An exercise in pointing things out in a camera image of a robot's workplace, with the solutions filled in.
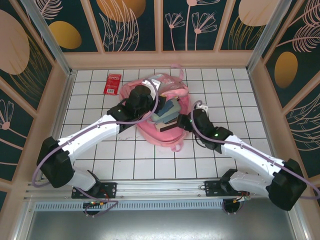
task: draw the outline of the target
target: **mounting plate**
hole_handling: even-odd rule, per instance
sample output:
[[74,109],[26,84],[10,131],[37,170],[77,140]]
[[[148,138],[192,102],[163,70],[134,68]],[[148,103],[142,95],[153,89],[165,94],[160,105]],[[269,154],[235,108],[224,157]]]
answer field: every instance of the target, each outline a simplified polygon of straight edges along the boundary
[[[117,193],[116,182],[102,182],[101,187],[102,187],[102,190],[93,197],[97,199],[105,199],[106,194],[108,194],[109,199],[114,199],[116,197],[116,193]],[[72,199],[88,199],[89,197],[84,196],[76,188],[73,188],[71,198]]]
[[205,195],[207,197],[235,197],[235,196],[241,196],[241,191],[235,191],[232,190],[230,192],[225,192],[221,188],[221,184],[219,180],[213,180],[213,181],[205,181],[203,186],[205,191]]

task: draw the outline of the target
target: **white tile floor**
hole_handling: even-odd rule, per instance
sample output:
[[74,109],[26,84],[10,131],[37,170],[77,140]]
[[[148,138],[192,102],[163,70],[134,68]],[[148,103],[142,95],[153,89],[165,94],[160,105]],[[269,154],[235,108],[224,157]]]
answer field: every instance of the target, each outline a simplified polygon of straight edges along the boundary
[[[61,137],[95,122],[119,103],[118,96],[104,95],[108,74],[121,74],[121,85],[155,73],[179,75],[178,69],[121,69],[78,71],[67,108]],[[191,100],[209,106],[215,126],[229,128],[257,149],[271,154],[253,89],[244,68],[184,69]],[[108,138],[84,153],[75,165],[92,170],[102,180],[195,179],[221,177],[228,169],[252,171],[237,160],[197,145],[190,134],[181,152],[145,141],[135,126]]]

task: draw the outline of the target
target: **red card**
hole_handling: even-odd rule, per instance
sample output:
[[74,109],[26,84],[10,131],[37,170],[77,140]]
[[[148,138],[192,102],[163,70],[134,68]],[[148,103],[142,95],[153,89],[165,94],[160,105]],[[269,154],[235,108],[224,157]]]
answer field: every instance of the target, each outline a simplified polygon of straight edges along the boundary
[[121,74],[109,74],[103,93],[107,95],[117,95],[121,81]]

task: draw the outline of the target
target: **enclosure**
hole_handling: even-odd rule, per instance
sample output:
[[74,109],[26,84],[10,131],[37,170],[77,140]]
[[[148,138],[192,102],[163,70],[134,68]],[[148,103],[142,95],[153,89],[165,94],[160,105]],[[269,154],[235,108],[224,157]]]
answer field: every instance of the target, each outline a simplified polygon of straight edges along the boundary
[[117,183],[118,207],[102,220],[86,218],[88,200],[71,198],[71,186],[31,179],[44,139],[74,134],[120,102],[103,93],[109,74],[121,74],[121,87],[178,76],[170,66],[179,64],[215,126],[296,160],[320,188],[319,23],[319,0],[2,0],[1,239],[318,239],[317,200],[286,212],[252,196],[225,214],[204,182],[228,169],[257,173],[191,133],[173,152],[132,126],[82,154],[76,167]]

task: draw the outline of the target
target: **pink backpack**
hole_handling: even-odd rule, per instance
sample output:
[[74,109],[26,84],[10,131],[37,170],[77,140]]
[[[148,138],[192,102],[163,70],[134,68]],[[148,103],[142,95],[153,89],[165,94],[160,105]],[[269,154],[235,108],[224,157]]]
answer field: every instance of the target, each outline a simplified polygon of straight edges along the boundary
[[[159,95],[165,96],[167,101],[178,96],[178,102],[181,106],[180,113],[188,114],[192,106],[189,99],[188,87],[182,82],[184,72],[177,64],[173,64],[171,66],[174,68],[180,68],[180,75],[179,77],[176,77],[165,73],[156,73],[156,75],[159,76],[156,80],[161,82]],[[119,93],[120,100],[128,98],[131,90],[134,89],[135,86],[141,85],[144,79],[131,81],[123,85]],[[137,129],[149,143],[162,147],[170,147],[174,152],[179,152],[182,149],[184,145],[183,140],[188,134],[187,131],[179,127],[159,132],[157,131],[155,124],[148,121],[139,123],[137,125]]]

